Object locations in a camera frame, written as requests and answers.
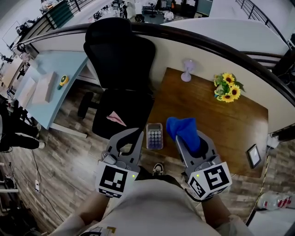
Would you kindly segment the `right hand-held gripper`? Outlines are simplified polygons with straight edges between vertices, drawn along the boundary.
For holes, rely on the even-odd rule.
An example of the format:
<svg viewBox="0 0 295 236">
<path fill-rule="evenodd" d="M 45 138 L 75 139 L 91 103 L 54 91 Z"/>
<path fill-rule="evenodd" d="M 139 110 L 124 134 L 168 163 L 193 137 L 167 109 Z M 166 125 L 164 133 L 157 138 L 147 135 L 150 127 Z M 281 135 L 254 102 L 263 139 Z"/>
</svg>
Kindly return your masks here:
<svg viewBox="0 0 295 236">
<path fill-rule="evenodd" d="M 202 158 L 199 163 L 193 160 L 185 142 L 180 136 L 176 136 L 176 147 L 182 162 L 186 165 L 183 175 L 188 186 L 196 196 L 184 191 L 193 201 L 208 201 L 215 195 L 224 191 L 232 184 L 229 168 L 226 162 L 222 162 L 217 153 L 213 140 L 198 131 Z"/>
</svg>

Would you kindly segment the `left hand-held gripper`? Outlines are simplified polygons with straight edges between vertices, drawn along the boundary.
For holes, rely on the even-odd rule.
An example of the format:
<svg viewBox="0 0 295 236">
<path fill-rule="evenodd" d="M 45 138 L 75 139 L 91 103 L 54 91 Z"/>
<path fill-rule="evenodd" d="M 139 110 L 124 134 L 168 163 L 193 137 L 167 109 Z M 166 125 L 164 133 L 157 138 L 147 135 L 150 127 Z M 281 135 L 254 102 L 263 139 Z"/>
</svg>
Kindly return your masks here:
<svg viewBox="0 0 295 236">
<path fill-rule="evenodd" d="M 138 162 L 141 155 L 144 132 L 135 132 L 136 143 L 130 153 L 121 153 L 120 149 L 128 144 L 132 130 L 123 130 L 112 136 L 102 153 L 102 161 L 97 165 L 95 188 L 97 192 L 110 198 L 120 198 L 129 190 L 136 180 L 140 167 Z"/>
</svg>

